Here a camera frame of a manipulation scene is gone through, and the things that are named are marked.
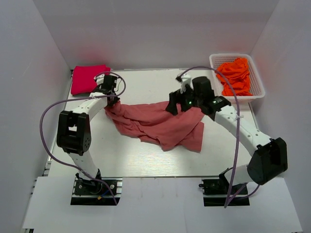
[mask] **tabletop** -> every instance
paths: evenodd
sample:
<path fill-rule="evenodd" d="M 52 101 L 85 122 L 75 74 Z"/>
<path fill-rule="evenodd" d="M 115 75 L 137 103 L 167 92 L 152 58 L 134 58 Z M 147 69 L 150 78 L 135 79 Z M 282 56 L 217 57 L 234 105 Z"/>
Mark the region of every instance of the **tabletop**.
<path fill-rule="evenodd" d="M 126 81 L 126 91 L 120 96 L 121 103 L 141 104 L 169 100 L 169 93 L 180 88 L 175 78 L 182 70 L 115 72 Z M 194 70 L 189 74 L 193 78 L 207 76 L 212 81 L 211 71 Z M 123 83 L 120 84 L 119 90 L 122 89 Z M 72 110 L 81 102 L 68 102 L 65 109 Z M 241 115 L 255 125 L 248 104 L 241 105 Z M 121 135 L 103 109 L 91 121 L 90 153 L 103 177 L 217 176 L 228 167 L 232 167 L 236 138 L 207 116 L 204 116 L 202 122 L 204 135 L 200 153 L 189 151 L 182 146 L 163 151 L 158 145 Z M 58 159 L 73 164 L 71 158 L 56 143 L 52 152 Z M 250 158 L 251 156 L 240 143 L 238 165 L 249 163 Z M 73 168 L 52 161 L 49 176 L 73 175 L 76 172 Z"/>

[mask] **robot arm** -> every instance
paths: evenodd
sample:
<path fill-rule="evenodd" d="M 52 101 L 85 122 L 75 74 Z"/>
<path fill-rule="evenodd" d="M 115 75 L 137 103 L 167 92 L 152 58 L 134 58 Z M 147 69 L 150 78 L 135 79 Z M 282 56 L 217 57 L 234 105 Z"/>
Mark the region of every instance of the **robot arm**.
<path fill-rule="evenodd" d="M 182 88 L 170 93 L 170 102 L 166 111 L 177 115 L 177 103 L 180 103 L 182 111 L 198 107 L 205 115 L 236 136 L 237 112 L 226 98 L 214 95 L 207 77 L 193 79 L 193 89 L 189 85 L 189 76 L 176 79 L 182 83 Z M 284 140 L 272 139 L 241 117 L 240 142 L 252 157 L 249 164 L 236 168 L 233 185 L 252 181 L 263 185 L 287 170 L 287 152 Z M 229 186 L 231 173 L 232 169 L 230 168 L 219 175 L 220 183 L 225 188 Z"/>
<path fill-rule="evenodd" d="M 91 145 L 90 121 L 104 107 L 113 105 L 119 98 L 96 98 L 102 95 L 115 95 L 117 77 L 112 75 L 102 75 L 96 78 L 97 87 L 90 96 L 93 99 L 84 101 L 80 106 L 72 111 L 62 111 L 59 115 L 56 142 L 64 152 L 66 152 L 73 162 L 89 174 L 101 180 L 101 172 L 95 166 L 89 147 Z M 83 172 L 76 174 L 84 186 L 90 191 L 98 189 L 98 182 L 90 180 Z"/>

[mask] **orange cloth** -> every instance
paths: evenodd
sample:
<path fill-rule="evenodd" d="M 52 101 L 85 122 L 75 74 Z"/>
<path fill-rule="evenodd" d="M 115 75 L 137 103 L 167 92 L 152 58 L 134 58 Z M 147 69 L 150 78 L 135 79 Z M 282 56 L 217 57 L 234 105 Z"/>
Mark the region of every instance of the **orange cloth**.
<path fill-rule="evenodd" d="M 251 82 L 249 79 L 248 63 L 246 58 L 237 58 L 234 62 L 221 64 L 217 70 L 221 72 L 230 82 L 237 96 L 252 96 L 249 93 Z M 233 96 L 233 93 L 222 76 L 216 74 L 221 84 L 224 86 L 222 94 Z"/>

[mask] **plastic laundry basket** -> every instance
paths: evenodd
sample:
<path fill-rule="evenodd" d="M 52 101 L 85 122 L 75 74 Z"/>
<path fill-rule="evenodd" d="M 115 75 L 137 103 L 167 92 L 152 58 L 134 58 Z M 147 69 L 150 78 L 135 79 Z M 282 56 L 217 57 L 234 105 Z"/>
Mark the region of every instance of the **plastic laundry basket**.
<path fill-rule="evenodd" d="M 263 89 L 263 85 L 260 79 L 260 76 L 257 72 L 257 69 L 255 67 L 255 64 L 252 60 L 252 58 L 247 54 L 239 54 L 239 53 L 218 53 L 218 54 L 212 54 L 209 57 L 210 65 L 212 68 L 217 69 L 222 63 L 225 62 L 234 62 L 235 59 L 238 57 L 243 57 L 248 60 L 248 66 L 249 66 L 249 78 L 251 82 L 251 88 L 250 93 L 253 94 L 252 96 L 238 96 L 239 103 L 241 102 L 251 102 L 255 99 L 262 98 L 265 95 L 265 91 Z M 223 85 L 220 83 L 219 79 L 216 77 L 216 74 L 214 71 L 212 71 L 213 77 L 214 77 L 214 83 L 216 88 L 216 94 L 222 95 L 222 91 L 224 89 Z M 226 96 L 226 98 L 232 102 L 235 103 L 233 96 Z"/>

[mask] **wall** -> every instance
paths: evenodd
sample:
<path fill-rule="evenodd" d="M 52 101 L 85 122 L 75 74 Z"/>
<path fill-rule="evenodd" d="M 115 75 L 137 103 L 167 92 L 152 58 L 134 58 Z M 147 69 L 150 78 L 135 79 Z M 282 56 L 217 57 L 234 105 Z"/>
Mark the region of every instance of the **wall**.
<path fill-rule="evenodd" d="M 190 67 L 250 53 L 278 0 L 34 0 L 71 68 Z"/>
<path fill-rule="evenodd" d="M 311 232 L 311 1 L 281 0 L 251 55 L 266 98 L 253 104 L 260 128 L 285 139 L 284 174 L 304 232 Z"/>
<path fill-rule="evenodd" d="M 39 119 L 64 97 L 70 71 L 32 0 L 0 1 L 0 51 L 0 232 L 17 233 L 47 160 Z M 49 144 L 59 110 L 45 120 Z"/>

